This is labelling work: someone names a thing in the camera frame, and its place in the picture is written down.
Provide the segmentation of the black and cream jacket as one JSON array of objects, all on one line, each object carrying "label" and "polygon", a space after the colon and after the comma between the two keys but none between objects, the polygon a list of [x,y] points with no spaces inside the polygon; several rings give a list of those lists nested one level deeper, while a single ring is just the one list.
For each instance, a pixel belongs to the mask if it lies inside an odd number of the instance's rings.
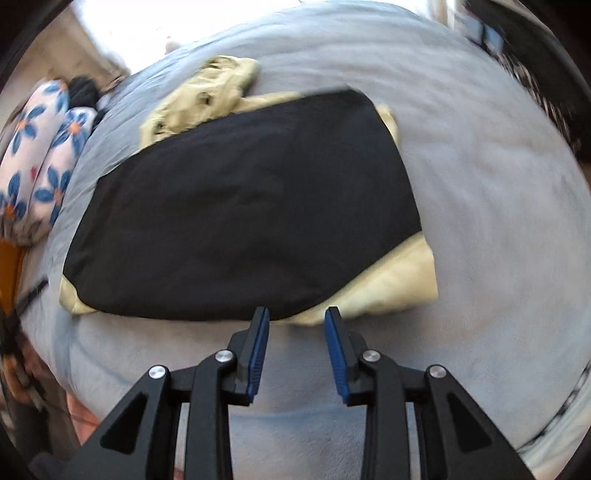
[{"label": "black and cream jacket", "polygon": [[151,111],[101,176],[59,287],[74,315],[317,325],[438,298],[397,119],[363,92],[249,95],[218,55]]}]

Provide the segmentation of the blue floral pillow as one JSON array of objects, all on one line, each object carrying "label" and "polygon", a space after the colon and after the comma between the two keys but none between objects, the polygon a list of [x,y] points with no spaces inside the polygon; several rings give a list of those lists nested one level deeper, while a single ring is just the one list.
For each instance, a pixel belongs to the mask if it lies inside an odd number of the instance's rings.
[{"label": "blue floral pillow", "polygon": [[38,85],[20,113],[1,161],[1,237],[24,244],[34,184],[69,105],[66,83]]},{"label": "blue floral pillow", "polygon": [[22,244],[37,243],[55,225],[96,116],[97,111],[91,107],[74,107],[66,112],[33,185],[26,222],[17,237]]}]

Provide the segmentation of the black garment near pillows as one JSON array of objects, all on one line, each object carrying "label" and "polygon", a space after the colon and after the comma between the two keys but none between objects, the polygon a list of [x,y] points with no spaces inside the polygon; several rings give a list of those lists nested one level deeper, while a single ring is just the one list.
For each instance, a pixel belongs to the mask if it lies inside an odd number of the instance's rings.
[{"label": "black garment near pillows", "polygon": [[76,76],[68,83],[69,108],[87,107],[94,110],[100,99],[96,82],[87,76]]}]

